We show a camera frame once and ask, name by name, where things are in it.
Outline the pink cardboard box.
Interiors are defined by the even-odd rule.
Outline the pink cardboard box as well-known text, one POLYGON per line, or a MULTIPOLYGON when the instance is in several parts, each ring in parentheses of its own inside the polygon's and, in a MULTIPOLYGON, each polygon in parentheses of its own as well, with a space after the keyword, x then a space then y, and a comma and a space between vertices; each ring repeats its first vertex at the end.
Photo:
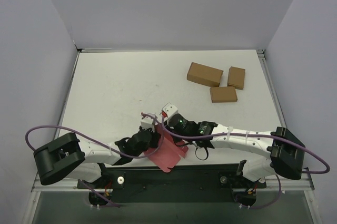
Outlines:
POLYGON ((186 157, 188 150, 188 146, 176 146, 171 135, 164 132, 164 141, 161 147, 151 154, 148 159, 163 172, 169 173, 182 158, 186 157))

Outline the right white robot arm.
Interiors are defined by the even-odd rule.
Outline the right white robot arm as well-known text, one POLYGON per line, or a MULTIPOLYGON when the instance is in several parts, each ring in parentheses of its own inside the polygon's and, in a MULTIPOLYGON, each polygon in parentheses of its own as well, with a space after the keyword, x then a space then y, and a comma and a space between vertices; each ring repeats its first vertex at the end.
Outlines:
POLYGON ((273 132, 255 132, 233 129, 215 122, 196 123, 185 119, 179 113, 171 116, 166 126, 172 132, 175 141, 179 136, 187 143, 204 149, 228 148, 257 154, 261 158, 253 161, 243 160, 239 175, 256 182, 273 174, 290 180, 299 180, 302 176, 305 145, 287 128, 277 127, 273 132))

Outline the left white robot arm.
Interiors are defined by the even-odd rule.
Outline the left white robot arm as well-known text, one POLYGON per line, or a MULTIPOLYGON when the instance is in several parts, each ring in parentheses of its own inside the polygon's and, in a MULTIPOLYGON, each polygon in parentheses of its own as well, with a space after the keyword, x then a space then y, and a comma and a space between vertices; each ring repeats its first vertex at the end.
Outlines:
POLYGON ((83 163, 93 166, 88 171, 77 171, 76 179, 90 182, 97 188, 104 187, 108 175, 100 168, 100 164, 125 165, 135 159, 148 158, 155 154, 163 137, 155 129, 140 127, 132 137, 122 138, 114 144, 118 149, 106 143, 94 140, 76 130, 68 130, 55 140, 37 148, 33 152, 40 182, 44 186, 57 183, 83 163))

